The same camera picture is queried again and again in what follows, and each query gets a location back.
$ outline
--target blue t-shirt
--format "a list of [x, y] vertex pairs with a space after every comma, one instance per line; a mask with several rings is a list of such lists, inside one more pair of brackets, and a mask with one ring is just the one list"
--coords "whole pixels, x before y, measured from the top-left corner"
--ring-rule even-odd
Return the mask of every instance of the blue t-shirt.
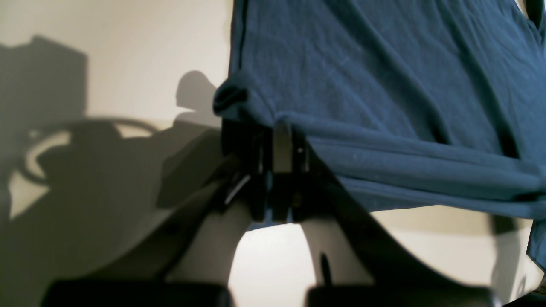
[[368, 211], [534, 219], [544, 269], [544, 3], [526, 4], [529, 19], [513, 0], [237, 0], [215, 112], [299, 126]]

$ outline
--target white wall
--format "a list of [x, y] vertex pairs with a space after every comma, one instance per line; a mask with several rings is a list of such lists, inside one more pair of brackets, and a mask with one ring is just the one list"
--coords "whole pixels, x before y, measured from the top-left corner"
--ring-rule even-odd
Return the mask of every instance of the white wall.
[[[0, 196], [9, 185], [13, 198], [0, 233], [1, 306], [36, 305], [53, 279], [101, 267], [166, 217], [154, 203], [163, 162], [219, 128], [210, 101], [227, 76], [231, 7], [0, 0], [0, 82], [10, 85], [0, 84]], [[434, 269], [508, 289], [505, 300], [523, 279], [529, 291], [542, 277], [525, 256], [529, 221], [494, 240], [490, 217], [478, 212], [433, 206], [374, 216]], [[499, 270], [500, 262], [516, 268]], [[494, 272], [512, 283], [495, 284]], [[230, 278], [239, 307], [301, 306], [313, 283], [299, 226], [243, 237]]]

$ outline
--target beige wall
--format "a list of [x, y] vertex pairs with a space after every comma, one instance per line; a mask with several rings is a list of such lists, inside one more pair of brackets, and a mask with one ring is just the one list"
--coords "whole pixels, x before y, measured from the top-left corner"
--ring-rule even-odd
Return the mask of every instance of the beige wall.
[[[154, 203], [163, 162], [219, 128], [210, 101], [227, 76], [231, 5], [0, 0], [0, 60], [13, 82], [0, 108], [18, 106], [0, 114], [0, 127], [13, 132], [0, 132], [9, 144], [0, 144], [0, 167], [9, 167], [14, 203], [0, 234], [1, 306], [36, 305], [51, 280], [108, 263], [166, 217]], [[38, 179], [16, 167], [20, 156]], [[529, 221], [493, 239], [490, 217], [478, 212], [433, 206], [374, 216], [432, 268], [508, 289], [505, 301], [523, 279], [529, 291], [542, 277], [525, 256]], [[495, 284], [494, 273], [513, 283]], [[313, 283], [298, 225], [243, 237], [230, 278], [240, 307], [301, 306]]]

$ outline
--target black metal bracket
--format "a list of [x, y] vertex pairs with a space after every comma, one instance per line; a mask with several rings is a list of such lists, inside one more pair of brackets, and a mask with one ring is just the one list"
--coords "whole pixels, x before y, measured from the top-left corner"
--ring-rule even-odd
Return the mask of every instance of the black metal bracket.
[[306, 235], [317, 276], [306, 306], [500, 306], [489, 289], [459, 285], [400, 246], [296, 127], [248, 129], [249, 147], [227, 156], [140, 245], [94, 274], [54, 284], [43, 306], [180, 306], [177, 291], [184, 306], [233, 306], [227, 284], [235, 249], [267, 206], [278, 222], [291, 212]]

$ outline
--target blue fabric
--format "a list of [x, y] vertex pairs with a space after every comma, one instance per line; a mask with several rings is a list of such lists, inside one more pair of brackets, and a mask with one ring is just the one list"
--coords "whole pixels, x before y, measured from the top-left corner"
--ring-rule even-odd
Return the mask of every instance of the blue fabric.
[[215, 112], [298, 125], [368, 211], [534, 219], [544, 269], [544, 3], [527, 2], [530, 20], [513, 0], [235, 1]]

